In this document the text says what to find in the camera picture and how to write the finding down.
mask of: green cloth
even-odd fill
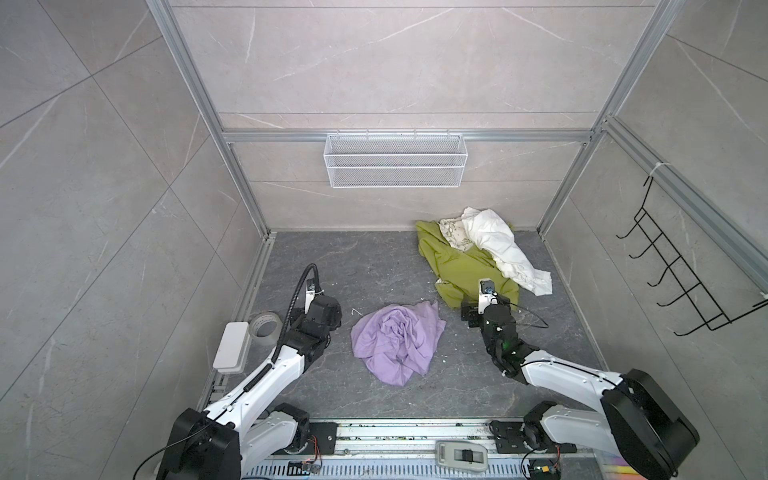
[[[518,284],[502,276],[490,253],[476,245],[466,252],[451,247],[440,233],[437,222],[416,222],[416,233],[419,235],[419,253],[438,276],[435,286],[448,306],[459,308],[464,295],[477,302],[481,278],[493,280],[498,293],[513,303],[518,302]]]

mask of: black cable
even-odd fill
[[[522,365],[520,365],[520,368],[523,368],[524,366],[529,366],[529,365],[532,365],[532,364],[534,364],[534,363],[544,363],[544,362],[546,362],[546,363],[557,363],[558,365],[569,366],[569,367],[571,367],[571,368],[572,368],[572,369],[574,369],[574,370],[578,370],[579,372],[589,373],[589,374],[590,374],[590,375],[592,375],[592,376],[596,376],[596,377],[598,377],[599,379],[603,379],[603,380],[605,380],[606,382],[608,382],[608,383],[610,383],[611,385],[613,385],[614,387],[616,387],[617,389],[618,389],[618,387],[619,387],[619,385],[617,385],[617,384],[613,383],[613,382],[612,382],[611,380],[609,380],[609,379],[606,379],[606,378],[604,378],[604,377],[602,377],[602,376],[599,376],[599,375],[598,375],[597,373],[595,373],[595,372],[590,372],[589,370],[581,369],[581,368],[579,368],[579,367],[577,367],[577,366],[573,366],[573,365],[571,365],[570,363],[563,363],[563,362],[558,362],[557,360],[533,360],[532,362],[523,363]],[[631,397],[629,397],[629,395],[628,395],[626,392],[624,392],[623,390],[619,389],[619,392],[622,392],[623,394],[627,395],[627,397],[628,397],[630,400],[632,400],[632,398],[631,398]]]
[[[296,284],[296,289],[293,291],[293,296],[291,296],[290,304],[288,305],[288,311],[286,312],[286,318],[283,322],[283,328],[280,330],[280,336],[277,338],[277,345],[275,345],[275,353],[272,354],[273,365],[277,363],[277,357],[280,356],[280,350],[283,348],[283,344],[285,343],[286,333],[288,333],[288,326],[291,322],[291,316],[293,315],[293,307],[296,305],[296,301],[299,299],[301,288],[304,286],[306,276],[310,274],[310,270],[314,270],[313,272],[315,274],[315,291],[319,292],[321,290],[320,275],[317,273],[317,265],[310,263],[302,272],[301,277],[299,278],[299,282]]]
[[[524,476],[524,477],[526,477],[528,480],[531,480],[531,477],[530,477],[530,476],[528,476],[528,475],[525,473],[525,468],[523,468],[523,464],[525,463],[525,459],[526,459],[526,458],[527,458],[527,457],[528,457],[528,456],[529,456],[531,453],[534,453],[534,452],[536,452],[536,451],[535,451],[535,450],[531,450],[530,452],[526,453],[525,455],[523,455],[523,458],[522,458],[522,460],[520,461],[520,469],[521,469],[521,470],[522,470],[522,472],[523,472],[523,476]]]
[[[218,420],[218,419],[219,419],[219,418],[220,418],[220,417],[221,417],[221,416],[222,416],[222,415],[223,415],[225,412],[226,412],[226,410],[224,410],[222,413],[220,413],[220,414],[219,414],[219,415],[218,415],[218,416],[217,416],[217,417],[214,419],[214,422],[216,422],[216,421],[217,421],[217,420]],[[170,447],[173,447],[173,446],[175,446],[175,445],[178,445],[178,444],[180,444],[180,443],[182,443],[182,442],[186,442],[187,440],[191,439],[192,437],[194,437],[194,436],[195,436],[195,435],[197,435],[198,433],[202,432],[203,430],[205,430],[205,429],[207,429],[208,427],[210,427],[211,425],[213,425],[213,424],[214,424],[214,422],[209,422],[209,423],[208,423],[207,425],[205,425],[205,426],[204,426],[202,429],[200,429],[200,430],[197,430],[195,433],[191,433],[191,434],[189,434],[189,436],[186,436],[186,437],[184,437],[183,439],[179,440],[178,442],[173,442],[173,443],[171,443],[170,445],[166,445],[166,446],[164,446],[162,449],[160,449],[160,450],[157,450],[157,451],[156,451],[155,453],[153,453],[152,455],[149,455],[147,458],[145,458],[145,459],[144,459],[144,461],[143,461],[142,463],[140,463],[140,464],[139,464],[139,466],[138,466],[138,467],[136,467],[136,471],[134,472],[134,477],[133,477],[133,480],[136,480],[136,475],[138,475],[138,473],[139,473],[139,470],[141,470],[141,467],[143,467],[145,463],[149,462],[149,461],[150,461],[150,459],[151,459],[152,457],[154,457],[155,455],[157,455],[157,454],[158,454],[158,453],[160,453],[160,452],[163,452],[163,451],[165,451],[165,450],[169,449]]]
[[[528,312],[528,313],[530,313],[531,315],[535,316],[536,318],[538,318],[539,320],[541,320],[541,322],[544,324],[544,326],[541,326],[541,325],[531,325],[530,323],[517,323],[517,325],[519,325],[519,326],[532,326],[532,327],[534,327],[534,328],[538,328],[538,329],[548,329],[548,328],[549,328],[549,323],[547,323],[547,322],[546,322],[546,321],[545,321],[543,318],[541,318],[541,316],[539,316],[539,314],[538,314],[538,313],[534,312],[533,310],[528,310],[528,309],[527,309],[527,308],[525,308],[524,306],[519,306],[517,303],[512,303],[512,302],[510,302],[510,303],[511,303],[512,305],[514,305],[514,306],[518,307],[518,308],[522,308],[522,309],[523,309],[523,310],[525,310],[526,312]]]
[[[524,306],[519,306],[517,303],[513,303],[511,300],[507,299],[506,297],[505,297],[504,300],[502,300],[502,299],[499,298],[498,293],[494,293],[493,296],[496,298],[497,302],[498,301],[509,302],[510,305],[514,305],[514,306],[516,306],[518,308],[522,308],[526,312],[530,313],[531,315],[533,315],[536,318],[538,318],[539,320],[541,320],[541,322],[544,324],[544,326],[541,326],[541,325],[531,325],[530,323],[517,323],[517,322],[515,322],[515,325],[518,325],[518,326],[532,326],[532,327],[538,328],[538,329],[548,329],[549,328],[549,323],[547,323],[543,318],[541,318],[541,316],[538,313],[534,312],[533,310],[528,310]]]

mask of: white cloth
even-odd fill
[[[448,241],[451,247],[465,252],[472,248],[474,243],[467,237],[464,230],[462,218],[444,218],[437,223],[440,226],[440,233]]]
[[[549,272],[536,270],[520,247],[515,245],[515,235],[493,210],[476,210],[467,207],[462,215],[467,237],[478,248],[487,250],[502,271],[502,275],[514,280],[534,295],[552,294],[552,277]]]

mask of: gray floor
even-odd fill
[[[554,293],[536,297],[521,290],[520,305],[543,316],[551,328],[520,327],[523,338],[550,353],[598,367],[551,258],[535,232],[515,234],[517,244],[535,267],[552,272]],[[313,418],[387,417],[516,417],[541,400],[567,406],[576,402],[550,390],[505,379],[493,366],[477,329],[469,329],[458,310],[449,309],[435,291],[435,274],[419,255],[415,232],[278,233],[257,294],[254,312],[285,315],[296,281],[305,265],[315,262],[327,295],[342,305],[342,326],[323,357],[288,386],[275,403],[288,402]],[[390,303],[437,300],[440,318],[448,322],[429,373],[414,375],[405,387],[381,383],[352,355],[350,330],[358,314]],[[529,313],[520,323],[534,323]],[[250,350],[246,372],[258,366],[268,350]],[[231,388],[242,376],[232,376]],[[602,478],[593,459],[563,462],[563,478]]]

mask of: gray device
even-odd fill
[[[488,470],[488,450],[472,442],[437,442],[435,457],[441,467],[459,468],[470,472]]]

